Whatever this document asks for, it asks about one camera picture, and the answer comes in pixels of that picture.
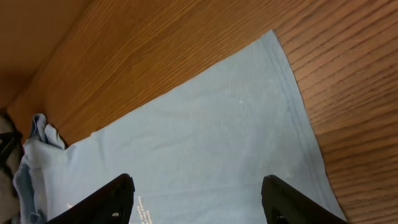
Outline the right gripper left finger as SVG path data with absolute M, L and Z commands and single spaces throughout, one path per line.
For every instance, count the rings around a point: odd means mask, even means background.
M 121 174 L 47 224 L 128 224 L 134 191 L 132 177 Z

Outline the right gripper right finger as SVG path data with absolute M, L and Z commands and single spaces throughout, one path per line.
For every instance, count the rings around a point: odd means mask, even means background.
M 267 224 L 347 224 L 275 175 L 264 177 L 261 196 Z

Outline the light blue printed t-shirt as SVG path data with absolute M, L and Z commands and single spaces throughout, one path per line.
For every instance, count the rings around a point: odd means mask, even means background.
M 121 174 L 131 223 L 265 223 L 276 175 L 343 218 L 289 61 L 273 31 L 195 78 L 66 146 L 32 118 L 13 183 L 22 223 L 44 223 Z

